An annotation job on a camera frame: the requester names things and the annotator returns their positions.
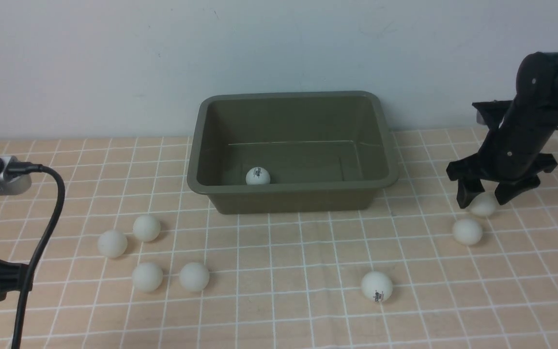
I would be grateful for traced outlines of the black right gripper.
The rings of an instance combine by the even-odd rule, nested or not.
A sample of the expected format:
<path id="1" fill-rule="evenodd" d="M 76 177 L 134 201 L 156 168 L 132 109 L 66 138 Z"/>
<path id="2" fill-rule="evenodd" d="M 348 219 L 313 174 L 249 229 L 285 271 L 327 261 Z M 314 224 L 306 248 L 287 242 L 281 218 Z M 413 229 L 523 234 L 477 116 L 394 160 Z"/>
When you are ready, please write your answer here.
<path id="1" fill-rule="evenodd" d="M 558 108 L 512 102 L 500 128 L 488 129 L 477 153 L 448 165 L 449 179 L 458 181 L 459 208 L 467 208 L 484 192 L 481 179 L 499 183 L 495 197 L 504 205 L 539 187 L 540 178 L 534 175 L 558 166 L 554 155 L 542 152 L 558 128 Z"/>

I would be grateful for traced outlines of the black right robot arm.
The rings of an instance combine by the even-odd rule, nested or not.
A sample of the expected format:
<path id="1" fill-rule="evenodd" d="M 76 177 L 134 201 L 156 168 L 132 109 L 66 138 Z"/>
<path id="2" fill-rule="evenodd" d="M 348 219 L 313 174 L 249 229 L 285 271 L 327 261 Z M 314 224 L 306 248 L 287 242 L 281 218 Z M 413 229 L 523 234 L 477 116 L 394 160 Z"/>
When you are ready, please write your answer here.
<path id="1" fill-rule="evenodd" d="M 512 100 L 472 105 L 488 132 L 477 153 L 447 166 L 449 180 L 458 183 L 458 206 L 467 208 L 484 192 L 483 180 L 497 183 L 499 204 L 537 188 L 539 174 L 558 165 L 554 155 L 542 151 L 558 130 L 558 53 L 525 57 Z"/>

